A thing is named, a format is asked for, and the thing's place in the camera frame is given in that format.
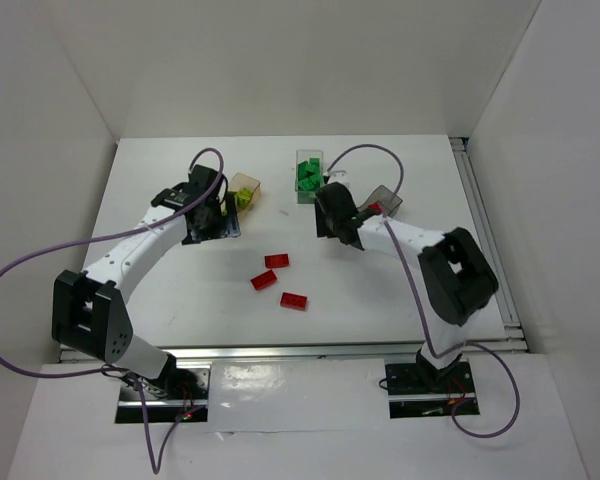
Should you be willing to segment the lime lego brick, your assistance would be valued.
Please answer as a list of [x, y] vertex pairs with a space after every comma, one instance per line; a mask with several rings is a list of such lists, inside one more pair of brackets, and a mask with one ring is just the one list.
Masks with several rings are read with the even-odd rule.
[[246, 209], [253, 199], [253, 191], [248, 188], [242, 188], [235, 194], [237, 208], [242, 211]]

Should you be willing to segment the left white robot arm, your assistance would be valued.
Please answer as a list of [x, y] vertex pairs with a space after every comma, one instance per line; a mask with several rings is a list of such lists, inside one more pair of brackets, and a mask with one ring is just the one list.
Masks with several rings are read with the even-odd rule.
[[127, 303], [144, 277], [177, 245], [229, 237], [237, 216], [221, 193], [224, 174], [191, 167], [186, 181], [158, 193], [136, 225], [105, 256], [55, 280], [51, 334], [58, 343], [136, 375], [161, 398], [195, 392], [195, 373], [134, 333]]

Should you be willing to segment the red rounded lego brick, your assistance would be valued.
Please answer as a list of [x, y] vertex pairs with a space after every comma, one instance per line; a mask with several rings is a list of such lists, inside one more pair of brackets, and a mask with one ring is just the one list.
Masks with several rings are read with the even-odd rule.
[[266, 270], [250, 280], [251, 285], [256, 291], [264, 290], [274, 285], [276, 282], [277, 276], [273, 270]]

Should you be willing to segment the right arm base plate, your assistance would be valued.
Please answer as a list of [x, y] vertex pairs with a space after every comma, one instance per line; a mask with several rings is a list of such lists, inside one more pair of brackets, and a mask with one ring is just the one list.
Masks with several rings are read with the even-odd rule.
[[415, 363], [386, 364], [378, 386], [388, 395], [391, 419], [449, 417], [454, 408], [457, 416], [480, 413], [468, 362], [461, 362], [435, 386], [424, 383]]

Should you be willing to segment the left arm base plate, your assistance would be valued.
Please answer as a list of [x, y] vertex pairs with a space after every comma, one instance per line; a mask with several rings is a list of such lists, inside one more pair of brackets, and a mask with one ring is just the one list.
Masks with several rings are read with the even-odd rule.
[[[206, 423], [208, 421], [209, 384], [211, 366], [198, 364], [189, 368], [196, 377], [195, 387], [185, 387], [180, 382], [174, 393], [164, 393], [150, 386], [144, 379], [141, 385], [146, 400], [147, 419], [153, 423], [172, 423], [183, 415], [183, 423]], [[116, 413], [116, 424], [142, 424], [141, 395], [129, 376], [120, 385]]]

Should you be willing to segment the smoky grey container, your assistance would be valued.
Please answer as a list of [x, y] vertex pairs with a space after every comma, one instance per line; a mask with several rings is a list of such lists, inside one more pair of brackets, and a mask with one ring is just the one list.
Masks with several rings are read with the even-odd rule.
[[376, 205], [387, 216], [394, 217], [398, 213], [402, 203], [403, 199], [398, 194], [395, 194], [385, 185], [379, 185], [358, 206], [358, 210], [363, 211], [372, 205]]

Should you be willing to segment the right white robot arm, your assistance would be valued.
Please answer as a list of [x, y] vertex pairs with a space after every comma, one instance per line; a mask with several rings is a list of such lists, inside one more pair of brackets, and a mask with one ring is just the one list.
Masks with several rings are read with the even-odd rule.
[[462, 227], [450, 232], [416, 227], [387, 216], [376, 204], [360, 210], [339, 182], [317, 191], [315, 217], [318, 237], [401, 261], [425, 337], [416, 372], [429, 387], [446, 381], [460, 361], [474, 318], [499, 289], [471, 233]]

